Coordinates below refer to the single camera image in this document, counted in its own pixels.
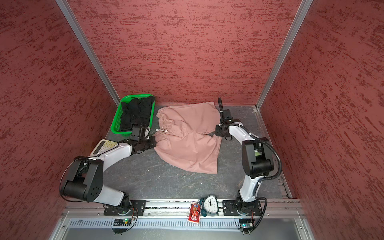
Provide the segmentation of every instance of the black cloth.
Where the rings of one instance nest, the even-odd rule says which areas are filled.
[[[135,124],[149,126],[154,101],[155,97],[149,96],[143,99],[133,98],[129,103],[121,102],[120,132],[131,131]]]

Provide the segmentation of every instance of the dark gray mat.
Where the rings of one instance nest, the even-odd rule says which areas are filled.
[[[155,114],[162,106],[156,106]],[[252,107],[224,107],[234,118],[261,136]],[[151,135],[159,128],[154,118]],[[123,140],[109,131],[107,139]],[[130,198],[198,198],[214,194],[218,198],[235,198],[245,173],[241,163],[242,146],[238,141],[222,140],[217,160],[217,174],[188,172],[164,162],[153,149],[119,161],[104,172],[104,184],[128,192]],[[264,181],[258,196],[281,198],[278,180]]]

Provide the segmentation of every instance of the red wall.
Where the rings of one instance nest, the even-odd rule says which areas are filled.
[[[1,1],[0,16],[0,239],[47,239],[61,174],[116,105],[55,1]]]
[[[68,0],[120,97],[255,104],[301,0]]]
[[[317,240],[384,239],[383,10],[315,0],[262,106]]]

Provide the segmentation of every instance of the white drawstring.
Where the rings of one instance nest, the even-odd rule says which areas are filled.
[[[160,131],[160,132],[168,132],[168,130],[165,130],[164,127],[161,127],[162,129],[156,129],[156,132],[157,131]]]

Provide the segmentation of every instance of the black mounting plate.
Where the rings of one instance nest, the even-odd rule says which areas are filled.
[[[135,207],[139,210],[138,214],[139,216],[143,216],[144,210],[145,210],[145,203],[146,200],[130,200],[131,201],[131,207]],[[113,207],[106,206],[104,209],[104,216],[132,216],[132,210],[129,210],[126,215],[119,215],[116,211],[114,211]]]
[[[254,216],[261,216],[262,209],[260,205],[260,201],[255,200],[257,203],[257,207],[252,208],[253,215]],[[243,216],[239,214],[236,207],[236,201],[235,200],[223,200],[223,213],[224,216]]]

